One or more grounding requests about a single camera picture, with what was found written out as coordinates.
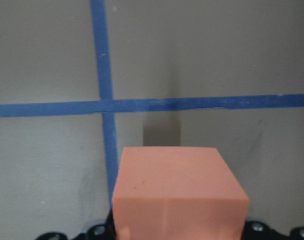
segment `blue line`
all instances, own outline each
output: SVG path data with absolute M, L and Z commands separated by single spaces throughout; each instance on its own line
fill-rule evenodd
M 90 0 L 90 8 L 94 34 L 99 96 L 102 100 L 112 100 L 113 86 L 111 80 L 108 28 L 104 0 Z M 116 125 L 113 113 L 102 114 L 102 128 L 104 138 L 108 198 L 111 205 L 113 190 L 117 180 L 119 168 Z
M 54 103 L 0 104 L 0 117 L 37 117 L 180 111 L 189 109 L 269 109 L 304 107 L 304 94 L 100 100 Z

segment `orange block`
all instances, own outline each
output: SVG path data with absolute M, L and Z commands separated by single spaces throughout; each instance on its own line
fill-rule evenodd
M 249 198 L 215 148 L 126 147 L 112 206 L 119 240 L 239 240 Z

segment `vertical blue tape strip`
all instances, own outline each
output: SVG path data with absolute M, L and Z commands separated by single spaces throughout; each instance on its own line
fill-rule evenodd
M 102 100 L 113 99 L 108 27 L 104 0 L 90 0 L 96 55 L 99 95 Z M 111 204 L 118 175 L 117 136 L 114 113 L 102 113 L 108 198 Z

